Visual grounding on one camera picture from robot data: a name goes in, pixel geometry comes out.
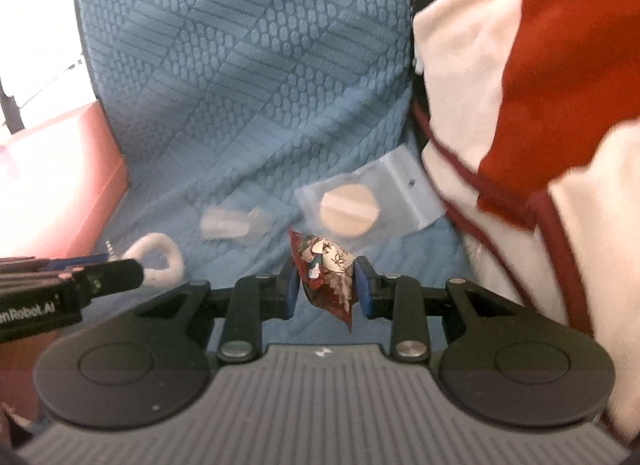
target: blue textured cushion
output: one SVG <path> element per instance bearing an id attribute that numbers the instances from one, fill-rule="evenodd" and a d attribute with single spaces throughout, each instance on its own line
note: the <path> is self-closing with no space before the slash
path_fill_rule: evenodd
<path id="1" fill-rule="evenodd" d="M 174 239 L 188 277 L 229 286 L 276 270 L 287 229 L 303 228 L 293 191 L 350 172 L 405 140 L 410 98 L 408 0 L 77 0 L 94 88 L 127 158 L 131 188 L 105 232 L 123 252 L 158 231 Z M 254 246 L 202 241 L 207 205 L 276 218 Z M 442 285 L 468 275 L 449 223 L 368 254 L 381 271 Z M 89 318 L 148 296 L 95 302 Z M 382 341 L 386 321 L 354 330 L 301 297 L 296 319 L 267 341 Z"/>

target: red and white cloth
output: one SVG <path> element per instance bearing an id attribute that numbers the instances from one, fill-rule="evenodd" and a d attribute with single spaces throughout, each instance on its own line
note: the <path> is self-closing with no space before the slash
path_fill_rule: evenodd
<path id="1" fill-rule="evenodd" d="M 640 0 L 414 0 L 447 212 L 499 264 L 481 284 L 591 334 L 608 415 L 640 430 Z"/>

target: candy wrapper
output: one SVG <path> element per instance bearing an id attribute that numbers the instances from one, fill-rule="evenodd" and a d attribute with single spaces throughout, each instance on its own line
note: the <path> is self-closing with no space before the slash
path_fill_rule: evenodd
<path id="1" fill-rule="evenodd" d="M 309 302 L 345 322 L 351 331 L 351 306 L 358 301 L 353 289 L 353 261 L 329 239 L 289 231 L 291 254 Z"/>

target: ribbed gray surface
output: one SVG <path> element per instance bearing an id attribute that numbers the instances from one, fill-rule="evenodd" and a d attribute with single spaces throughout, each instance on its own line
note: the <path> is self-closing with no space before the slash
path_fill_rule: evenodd
<path id="1" fill-rule="evenodd" d="M 55 425 L 21 451 L 34 465 L 613 465 L 625 450 L 587 424 L 553 434 L 502 431 L 467 416 L 427 369 L 375 345 L 275 346 L 227 366 L 188 410 L 116 434 Z"/>

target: blue quilted cloth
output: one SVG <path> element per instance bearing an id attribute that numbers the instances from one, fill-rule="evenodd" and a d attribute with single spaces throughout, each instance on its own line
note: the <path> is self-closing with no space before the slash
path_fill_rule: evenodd
<path id="1" fill-rule="evenodd" d="M 76 1 L 94 89 L 130 171 L 104 233 L 117 252 L 156 231 L 178 243 L 188 279 L 223 287 L 279 270 L 287 229 L 304 228 L 296 188 L 351 172 L 401 141 L 415 150 L 405 124 L 409 0 Z M 260 206 L 276 221 L 250 247 L 203 241 L 209 204 Z M 424 285 L 470 275 L 444 219 L 366 255 L 377 270 Z M 95 301 L 86 318 L 151 293 Z M 303 294 L 293 320 L 264 327 L 267 343 L 385 343 L 388 334 L 388 321 L 365 321 L 356 308 L 350 335 Z"/>

